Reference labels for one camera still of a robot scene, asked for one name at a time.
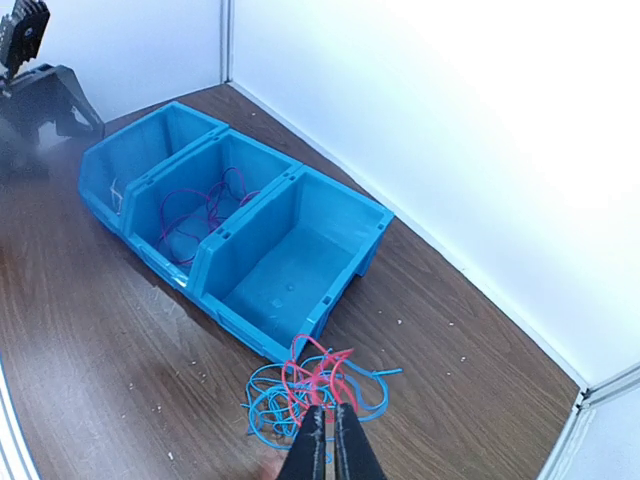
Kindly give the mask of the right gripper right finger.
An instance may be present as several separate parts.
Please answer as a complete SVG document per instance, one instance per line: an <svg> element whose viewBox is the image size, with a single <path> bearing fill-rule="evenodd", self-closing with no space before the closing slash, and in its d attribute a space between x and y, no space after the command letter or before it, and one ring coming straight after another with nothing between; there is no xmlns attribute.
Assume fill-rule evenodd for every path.
<svg viewBox="0 0 640 480"><path fill-rule="evenodd" d="M337 480L387 479L351 404L337 406L334 435Z"/></svg>

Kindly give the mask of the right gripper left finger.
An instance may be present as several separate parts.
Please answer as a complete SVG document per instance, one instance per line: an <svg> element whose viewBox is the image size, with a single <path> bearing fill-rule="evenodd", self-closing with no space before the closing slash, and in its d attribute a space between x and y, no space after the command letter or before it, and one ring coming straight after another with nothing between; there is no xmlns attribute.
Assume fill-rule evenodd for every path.
<svg viewBox="0 0 640 480"><path fill-rule="evenodd" d="M324 480L325 464L325 412L320 406L311 406L276 479Z"/></svg>

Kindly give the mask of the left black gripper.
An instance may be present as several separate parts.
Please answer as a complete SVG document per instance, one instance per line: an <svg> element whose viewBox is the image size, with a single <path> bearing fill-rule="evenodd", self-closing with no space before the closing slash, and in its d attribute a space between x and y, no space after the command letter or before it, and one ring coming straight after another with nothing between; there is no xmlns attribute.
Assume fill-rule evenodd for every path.
<svg viewBox="0 0 640 480"><path fill-rule="evenodd" d="M61 137L102 140L105 124L66 66L42 64L22 74L1 74L1 149L39 143L39 129L55 125Z"/></svg>

